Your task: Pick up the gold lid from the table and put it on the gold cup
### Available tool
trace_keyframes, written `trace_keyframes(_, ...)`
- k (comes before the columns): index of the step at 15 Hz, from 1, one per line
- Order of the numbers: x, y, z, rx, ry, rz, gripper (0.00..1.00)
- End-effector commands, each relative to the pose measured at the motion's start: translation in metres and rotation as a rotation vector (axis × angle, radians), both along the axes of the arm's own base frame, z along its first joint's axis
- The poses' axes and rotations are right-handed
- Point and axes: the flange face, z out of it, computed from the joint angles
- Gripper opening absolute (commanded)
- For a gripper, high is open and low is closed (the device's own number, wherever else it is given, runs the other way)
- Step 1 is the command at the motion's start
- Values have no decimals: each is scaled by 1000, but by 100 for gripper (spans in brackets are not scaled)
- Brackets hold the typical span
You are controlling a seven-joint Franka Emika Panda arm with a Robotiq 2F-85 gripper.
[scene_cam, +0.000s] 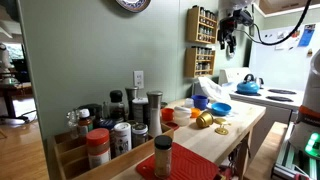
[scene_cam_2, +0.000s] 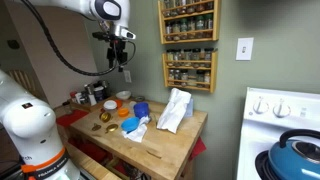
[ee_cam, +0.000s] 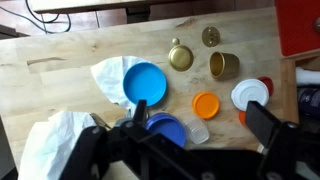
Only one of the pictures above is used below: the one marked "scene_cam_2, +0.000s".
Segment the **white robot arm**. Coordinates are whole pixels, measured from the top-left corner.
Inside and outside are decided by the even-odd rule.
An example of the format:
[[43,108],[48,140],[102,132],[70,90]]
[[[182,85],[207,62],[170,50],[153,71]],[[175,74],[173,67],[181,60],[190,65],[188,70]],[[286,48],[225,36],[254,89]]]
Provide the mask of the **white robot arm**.
[[[128,63],[125,44],[136,35],[129,31],[129,0],[13,0],[24,4],[41,26],[45,23],[36,6],[55,6],[77,12],[104,24],[98,34],[110,43],[108,58],[122,68]],[[81,173],[72,162],[58,134],[56,115],[47,103],[30,94],[5,72],[0,71],[0,122],[23,161],[26,180],[79,180]]]

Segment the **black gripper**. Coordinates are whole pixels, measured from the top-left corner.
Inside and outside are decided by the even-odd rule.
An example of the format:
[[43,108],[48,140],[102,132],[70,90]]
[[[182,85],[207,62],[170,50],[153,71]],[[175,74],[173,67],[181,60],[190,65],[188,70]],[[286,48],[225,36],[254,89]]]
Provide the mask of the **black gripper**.
[[110,47],[107,50],[110,68],[116,65],[124,65],[127,62],[128,53],[124,51],[125,45],[126,43],[121,39],[115,39],[110,42]]

